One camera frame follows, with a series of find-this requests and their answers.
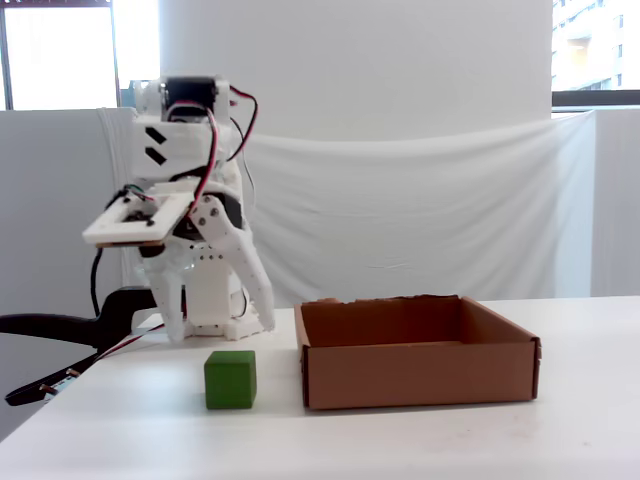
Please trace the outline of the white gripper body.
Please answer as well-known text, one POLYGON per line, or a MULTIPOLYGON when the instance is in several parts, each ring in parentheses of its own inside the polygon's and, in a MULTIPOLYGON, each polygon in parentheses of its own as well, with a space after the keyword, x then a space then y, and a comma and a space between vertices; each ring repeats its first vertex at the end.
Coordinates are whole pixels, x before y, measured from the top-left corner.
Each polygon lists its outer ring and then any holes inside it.
POLYGON ((205 184, 195 205, 176 224, 164 243, 140 246, 139 256, 146 262, 166 258, 170 269, 191 271, 200 260, 218 256, 200 232, 202 226, 212 226, 215 219, 227 217, 237 230, 251 238, 251 228, 243 207, 243 179, 240 174, 215 174, 205 184))

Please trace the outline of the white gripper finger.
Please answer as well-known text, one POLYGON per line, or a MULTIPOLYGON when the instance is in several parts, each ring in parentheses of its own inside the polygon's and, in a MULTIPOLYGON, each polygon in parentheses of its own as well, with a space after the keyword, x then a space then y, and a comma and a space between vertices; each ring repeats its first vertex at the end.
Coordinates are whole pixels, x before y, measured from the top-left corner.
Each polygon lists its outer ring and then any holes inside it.
POLYGON ((253 243, 252 234, 248 238, 243 230, 232 226, 226 216, 215 219, 212 226, 202 226, 200 232, 248 291, 262 328, 272 331, 275 328, 272 285, 253 243))
POLYGON ((181 268, 165 254, 144 258, 143 267, 169 340, 172 343, 183 341, 181 268))

